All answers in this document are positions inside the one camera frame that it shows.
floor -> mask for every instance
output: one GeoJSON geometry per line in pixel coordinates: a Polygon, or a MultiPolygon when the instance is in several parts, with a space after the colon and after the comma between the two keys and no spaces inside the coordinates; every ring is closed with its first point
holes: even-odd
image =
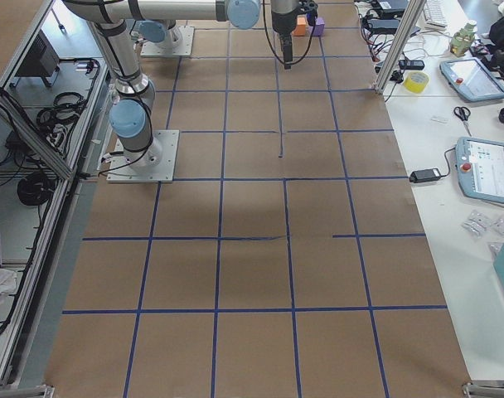
{"type": "Polygon", "coordinates": [[[355,8],[320,13],[290,71],[261,25],[189,21],[190,59],[143,61],[154,128],[181,130],[175,181],[97,182],[46,372],[56,396],[462,396],[355,8]]]}

bottle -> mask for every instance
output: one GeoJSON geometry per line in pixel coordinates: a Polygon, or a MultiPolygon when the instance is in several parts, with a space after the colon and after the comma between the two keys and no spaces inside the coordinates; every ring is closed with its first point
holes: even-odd
{"type": "Polygon", "coordinates": [[[464,56],[466,51],[475,41],[475,31],[477,30],[477,21],[468,21],[465,27],[456,32],[451,39],[449,50],[455,56],[464,56]]]}

small plastic bag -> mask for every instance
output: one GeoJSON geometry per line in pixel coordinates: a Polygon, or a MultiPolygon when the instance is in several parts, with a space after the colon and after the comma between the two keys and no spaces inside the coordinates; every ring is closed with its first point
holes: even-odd
{"type": "Polygon", "coordinates": [[[488,242],[487,247],[490,248],[490,251],[493,254],[493,259],[495,259],[501,251],[502,245],[504,245],[502,242],[488,242]]]}
{"type": "Polygon", "coordinates": [[[461,226],[476,239],[480,239],[484,236],[484,234],[486,234],[486,229],[475,221],[466,220],[461,224],[461,226]]]}
{"type": "Polygon", "coordinates": [[[469,213],[468,219],[462,223],[462,227],[469,231],[474,238],[481,238],[492,224],[493,221],[490,217],[473,210],[469,213]]]}
{"type": "Polygon", "coordinates": [[[492,229],[499,235],[504,236],[504,216],[499,216],[493,223],[492,229]]]}

touchscreen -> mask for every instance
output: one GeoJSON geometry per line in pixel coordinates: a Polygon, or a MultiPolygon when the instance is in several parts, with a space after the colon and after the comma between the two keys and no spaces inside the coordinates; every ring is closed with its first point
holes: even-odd
{"type": "Polygon", "coordinates": [[[501,89],[492,77],[477,62],[460,61],[450,64],[451,70],[462,77],[465,85],[475,96],[500,94],[501,89]]]}
{"type": "Polygon", "coordinates": [[[504,147],[469,141],[475,192],[504,197],[504,147]]]}

monitor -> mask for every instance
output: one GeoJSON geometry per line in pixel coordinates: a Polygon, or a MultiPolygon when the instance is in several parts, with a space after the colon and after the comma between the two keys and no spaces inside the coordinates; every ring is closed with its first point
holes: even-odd
{"type": "Polygon", "coordinates": [[[449,84],[470,102],[504,98],[504,84],[477,58],[444,61],[440,70],[449,84]]]}
{"type": "Polygon", "coordinates": [[[464,195],[504,203],[504,143],[463,137],[456,157],[464,195]]]}

